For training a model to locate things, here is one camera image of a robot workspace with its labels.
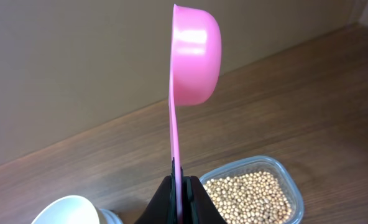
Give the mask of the pink plastic scoop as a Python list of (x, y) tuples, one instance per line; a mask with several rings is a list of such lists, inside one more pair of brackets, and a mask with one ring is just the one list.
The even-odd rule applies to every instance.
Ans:
[(214, 92), (221, 68), (221, 33), (208, 12), (174, 5), (169, 75), (169, 123), (177, 223), (182, 222), (182, 172), (176, 106), (204, 103)]

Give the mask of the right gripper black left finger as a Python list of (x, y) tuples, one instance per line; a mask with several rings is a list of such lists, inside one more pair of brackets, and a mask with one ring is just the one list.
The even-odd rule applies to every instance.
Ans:
[(175, 224), (175, 164), (135, 224)]

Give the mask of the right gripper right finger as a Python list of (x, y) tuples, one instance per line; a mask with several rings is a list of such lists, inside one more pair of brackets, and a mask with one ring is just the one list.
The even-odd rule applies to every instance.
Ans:
[(182, 223), (227, 224), (196, 176), (182, 174)]

